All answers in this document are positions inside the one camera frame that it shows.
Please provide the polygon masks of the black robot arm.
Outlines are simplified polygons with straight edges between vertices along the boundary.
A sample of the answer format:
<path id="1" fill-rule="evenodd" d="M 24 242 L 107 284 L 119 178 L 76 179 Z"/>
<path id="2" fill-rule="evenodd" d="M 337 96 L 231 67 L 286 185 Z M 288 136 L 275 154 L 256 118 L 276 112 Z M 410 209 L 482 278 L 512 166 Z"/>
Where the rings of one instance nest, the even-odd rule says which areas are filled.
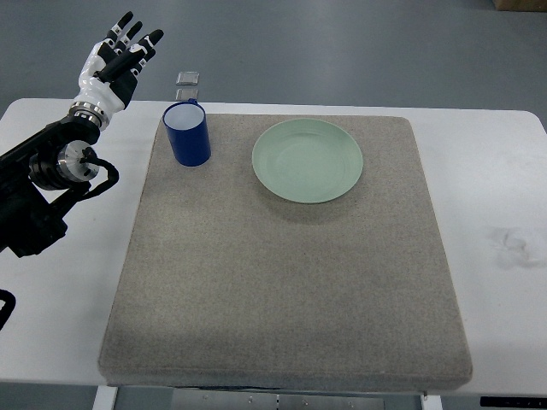
<path id="1" fill-rule="evenodd" d="M 92 148 L 105 120 L 79 109 L 1 156 L 1 249 L 38 255 L 65 236 L 65 215 L 119 181 Z"/>

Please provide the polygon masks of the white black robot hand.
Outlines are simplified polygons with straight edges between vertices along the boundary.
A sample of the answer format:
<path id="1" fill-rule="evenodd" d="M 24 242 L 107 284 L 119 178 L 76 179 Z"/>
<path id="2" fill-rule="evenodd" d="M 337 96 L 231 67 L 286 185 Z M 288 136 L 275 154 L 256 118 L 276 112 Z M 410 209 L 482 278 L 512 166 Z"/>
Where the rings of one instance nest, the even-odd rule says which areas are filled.
<path id="1" fill-rule="evenodd" d="M 87 119 L 101 131 L 129 105 L 138 76 L 164 35 L 156 29 L 136 41 L 143 23 L 132 18 L 131 11 L 125 13 L 93 46 L 79 74 L 79 94 L 69 110 L 71 116 Z"/>

